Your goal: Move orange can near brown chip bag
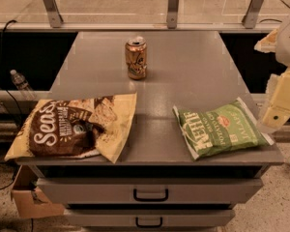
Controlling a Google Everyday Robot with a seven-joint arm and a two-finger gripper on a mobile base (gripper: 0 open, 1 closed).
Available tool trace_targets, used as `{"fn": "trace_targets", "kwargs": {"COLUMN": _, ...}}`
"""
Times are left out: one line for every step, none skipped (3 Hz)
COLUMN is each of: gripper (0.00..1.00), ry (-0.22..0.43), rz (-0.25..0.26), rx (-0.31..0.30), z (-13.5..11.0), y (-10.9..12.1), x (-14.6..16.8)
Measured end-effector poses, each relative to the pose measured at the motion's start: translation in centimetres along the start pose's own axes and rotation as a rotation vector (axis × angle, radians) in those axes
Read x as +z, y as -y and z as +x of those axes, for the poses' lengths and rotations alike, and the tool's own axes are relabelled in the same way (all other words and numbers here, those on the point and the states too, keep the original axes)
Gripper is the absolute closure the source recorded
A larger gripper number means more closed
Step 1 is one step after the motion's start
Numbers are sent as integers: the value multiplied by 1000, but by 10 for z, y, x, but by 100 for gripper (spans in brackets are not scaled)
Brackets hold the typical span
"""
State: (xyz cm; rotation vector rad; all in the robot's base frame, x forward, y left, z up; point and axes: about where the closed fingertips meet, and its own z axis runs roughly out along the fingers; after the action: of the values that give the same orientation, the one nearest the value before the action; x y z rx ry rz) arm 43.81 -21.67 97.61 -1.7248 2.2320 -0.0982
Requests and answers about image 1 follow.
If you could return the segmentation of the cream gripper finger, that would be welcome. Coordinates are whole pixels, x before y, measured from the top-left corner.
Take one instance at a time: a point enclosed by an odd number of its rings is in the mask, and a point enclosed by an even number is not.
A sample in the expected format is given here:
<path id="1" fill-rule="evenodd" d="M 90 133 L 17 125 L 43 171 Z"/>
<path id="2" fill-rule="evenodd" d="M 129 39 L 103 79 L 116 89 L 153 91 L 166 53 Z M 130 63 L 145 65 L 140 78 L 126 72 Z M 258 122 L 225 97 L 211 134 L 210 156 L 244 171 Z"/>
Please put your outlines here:
<path id="1" fill-rule="evenodd" d="M 290 118 L 290 68 L 281 75 L 272 74 L 266 87 L 266 96 L 259 112 L 257 128 L 273 133 Z"/>
<path id="2" fill-rule="evenodd" d="M 275 52 L 276 51 L 276 37 L 277 37 L 277 30 L 274 29 L 266 37 L 258 41 L 256 45 L 254 46 L 254 49 L 263 53 Z"/>

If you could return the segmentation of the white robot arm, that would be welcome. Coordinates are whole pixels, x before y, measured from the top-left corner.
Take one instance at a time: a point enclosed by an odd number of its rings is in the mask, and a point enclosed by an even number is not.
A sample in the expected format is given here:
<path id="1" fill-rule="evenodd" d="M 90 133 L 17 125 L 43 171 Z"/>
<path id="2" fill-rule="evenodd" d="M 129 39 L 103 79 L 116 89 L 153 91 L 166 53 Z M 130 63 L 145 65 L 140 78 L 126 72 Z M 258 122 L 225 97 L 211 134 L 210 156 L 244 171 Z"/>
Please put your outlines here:
<path id="1" fill-rule="evenodd" d="M 266 98 L 257 120 L 258 129 L 273 133 L 280 130 L 290 118 L 290 14 L 277 29 L 258 41 L 254 49 L 264 53 L 273 52 L 278 63 L 287 67 L 281 75 L 270 76 Z"/>

